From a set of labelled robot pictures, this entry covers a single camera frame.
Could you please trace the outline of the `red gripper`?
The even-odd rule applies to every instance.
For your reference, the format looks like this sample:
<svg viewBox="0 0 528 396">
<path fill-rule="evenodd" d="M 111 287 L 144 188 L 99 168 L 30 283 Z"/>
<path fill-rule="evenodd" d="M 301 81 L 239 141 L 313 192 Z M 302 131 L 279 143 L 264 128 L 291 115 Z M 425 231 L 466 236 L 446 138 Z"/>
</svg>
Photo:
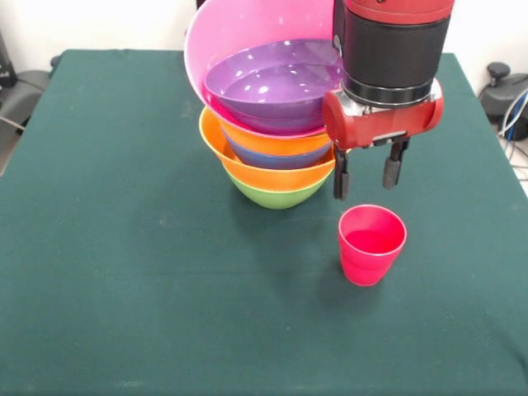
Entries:
<svg viewBox="0 0 528 396">
<path fill-rule="evenodd" d="M 411 106 L 381 108 L 353 101 L 342 89 L 327 92 L 323 97 L 323 122 L 334 147 L 335 168 L 333 196 L 345 200 L 349 191 L 350 173 L 345 150 L 366 148 L 395 140 L 385 160 L 383 188 L 398 184 L 403 155 L 410 138 L 434 129 L 440 122 L 445 98 L 440 83 L 435 80 L 425 101 Z"/>
</svg>

